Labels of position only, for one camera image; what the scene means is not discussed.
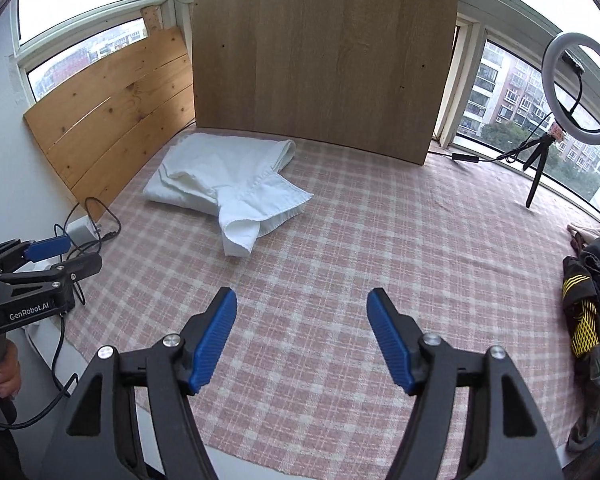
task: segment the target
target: screw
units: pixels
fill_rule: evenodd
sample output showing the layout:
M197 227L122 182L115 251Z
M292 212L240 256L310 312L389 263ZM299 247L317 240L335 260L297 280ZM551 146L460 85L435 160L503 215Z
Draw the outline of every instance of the screw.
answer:
M168 348L178 346L180 344L180 336L178 334L167 334L162 338L162 344Z
M113 347L103 346L98 350L98 357L100 359L109 359L113 355Z
M442 338L438 334L426 333L422 336L425 345L438 346L442 343Z
M507 355L504 348L500 345L493 345L489 348L489 353L494 359L504 359Z

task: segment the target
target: tree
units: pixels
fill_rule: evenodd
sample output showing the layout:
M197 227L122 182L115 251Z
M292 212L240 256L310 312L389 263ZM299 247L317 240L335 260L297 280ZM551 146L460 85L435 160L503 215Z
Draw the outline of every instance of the tree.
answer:
M520 128L516 123L509 121L507 123L485 124L482 127L480 140L502 152L508 152L524 142L528 135L529 132ZM533 153L532 148L521 153L518 160L521 162L526 161L531 153ZM536 168L537 166L538 162L535 161L533 167ZM581 170L568 158L563 159L555 144L549 147L544 172L585 200L591 200L600 188L600 176Z

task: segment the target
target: checkered cloth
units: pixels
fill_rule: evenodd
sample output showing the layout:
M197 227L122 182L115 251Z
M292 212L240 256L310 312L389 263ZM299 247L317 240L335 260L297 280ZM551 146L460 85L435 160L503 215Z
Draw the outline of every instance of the checkered cloth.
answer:
M581 409L560 310L565 226L595 222L543 188L527 210L530 182L494 164L430 155L421 167L296 143L282 175L315 196L244 259L224 256L216 218L142 198L168 146L155 155L112 204L122 234L84 282L67 339L87 360L104 344L144 348L230 286L237 319L192 400L203 441L288 474L381 479L413 405L366 319L366 294L382 286L456 348L502 344L565 442ZM454 476L461 449L466 391L456 400L440 478Z

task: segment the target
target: white power adapter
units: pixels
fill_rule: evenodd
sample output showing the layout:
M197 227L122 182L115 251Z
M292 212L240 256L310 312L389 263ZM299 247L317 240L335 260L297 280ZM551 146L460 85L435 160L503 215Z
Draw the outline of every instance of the white power adapter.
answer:
M98 239L97 232L93 229L93 224L87 215L74 220L66 227L66 233L71 237L76 246L81 246L87 242L93 242Z

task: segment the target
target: white wall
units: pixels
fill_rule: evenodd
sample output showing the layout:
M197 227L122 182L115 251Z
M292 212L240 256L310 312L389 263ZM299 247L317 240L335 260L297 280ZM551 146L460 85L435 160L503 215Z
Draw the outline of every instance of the white wall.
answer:
M12 55L6 10L0 17L0 242L51 237L72 206L22 119L28 105Z

